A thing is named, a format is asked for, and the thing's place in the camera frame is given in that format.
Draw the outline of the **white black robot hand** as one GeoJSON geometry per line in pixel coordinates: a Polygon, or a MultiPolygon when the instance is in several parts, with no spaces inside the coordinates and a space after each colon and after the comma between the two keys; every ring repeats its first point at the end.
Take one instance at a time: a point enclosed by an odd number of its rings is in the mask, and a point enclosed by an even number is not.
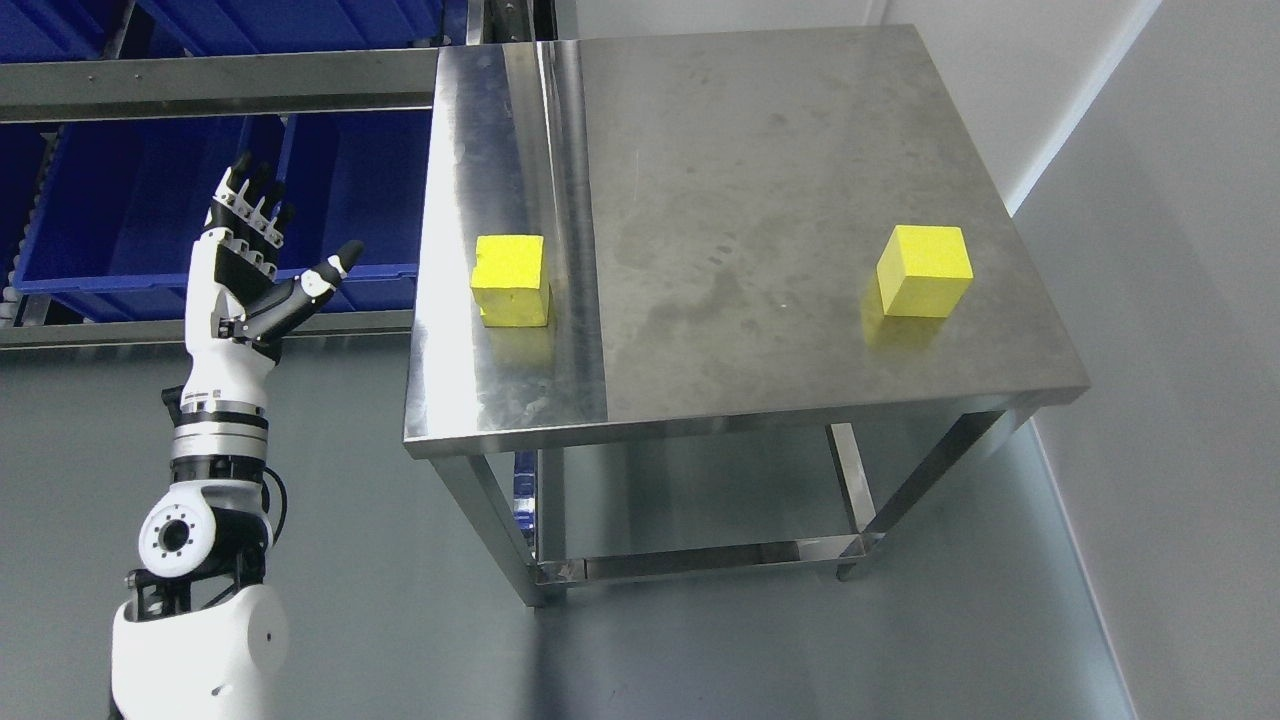
{"type": "Polygon", "coordinates": [[[183,413],[262,414],[265,379],[282,359],[283,340],[330,301],[364,255],[364,242],[351,240],[300,274],[279,278],[294,217],[284,193],[273,167],[256,165],[250,151],[212,191],[189,256],[183,413]]]}

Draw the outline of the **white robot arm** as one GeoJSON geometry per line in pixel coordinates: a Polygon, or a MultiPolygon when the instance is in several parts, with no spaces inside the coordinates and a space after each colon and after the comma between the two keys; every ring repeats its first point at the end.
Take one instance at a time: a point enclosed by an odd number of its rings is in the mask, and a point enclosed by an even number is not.
{"type": "Polygon", "coordinates": [[[173,424],[166,492],[143,515],[131,597],[111,621],[111,719],[273,719],[289,647],[265,582],[288,496],[266,462],[255,404],[163,391],[173,424]]]}

